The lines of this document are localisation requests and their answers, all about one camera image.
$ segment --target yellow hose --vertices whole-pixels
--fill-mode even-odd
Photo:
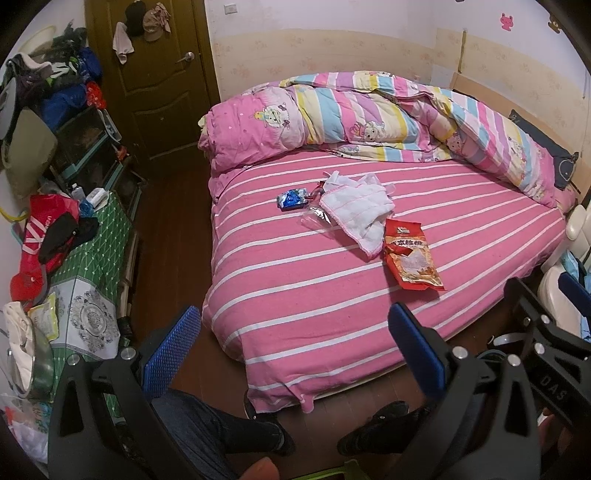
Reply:
[[[2,216],[8,220],[11,223],[14,222],[20,222],[21,220],[24,220],[25,218],[27,218],[29,216],[29,211],[27,209],[24,209],[18,216],[13,217],[12,215],[10,215],[9,213],[6,213],[6,211],[4,211],[4,209],[2,207],[0,207],[0,213],[2,214]]]

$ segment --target orange object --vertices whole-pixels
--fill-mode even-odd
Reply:
[[[386,219],[386,265],[406,290],[445,290],[420,223]]]

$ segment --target plastic bag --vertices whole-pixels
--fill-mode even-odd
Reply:
[[[329,238],[333,237],[334,223],[328,213],[320,206],[320,198],[324,193],[324,182],[321,181],[318,186],[306,197],[308,205],[304,209],[301,217],[301,224],[310,230],[316,230]]]

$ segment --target door knob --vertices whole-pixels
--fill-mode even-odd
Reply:
[[[175,63],[181,63],[182,61],[191,61],[195,58],[195,54],[192,51],[188,51],[182,59],[177,60]]]

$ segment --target wooden headboard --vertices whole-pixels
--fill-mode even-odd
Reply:
[[[523,108],[519,105],[503,97],[500,93],[495,92],[494,90],[491,90],[488,87],[485,87],[481,83],[475,82],[474,80],[470,80],[469,78],[464,77],[464,75],[461,75],[459,73],[454,73],[452,82],[450,84],[450,89],[473,96],[477,100],[485,103],[488,107],[492,108],[493,110],[496,110],[505,117],[509,117],[511,110],[515,110],[529,123],[538,127],[540,130],[542,130],[542,132],[544,132],[552,140],[558,143],[558,145],[562,145],[571,153],[577,150],[576,148],[574,148],[573,145],[569,145],[568,142],[565,142],[562,138],[560,138],[560,136],[557,135],[542,120],[534,117],[531,113],[527,112],[526,110],[523,110]],[[583,157],[580,157],[577,160],[577,166],[574,170],[574,176],[571,182],[579,191],[577,193],[577,198],[580,202],[582,202],[584,197],[587,195],[587,191],[591,187],[591,166],[588,165],[587,162],[585,162],[585,159]]]

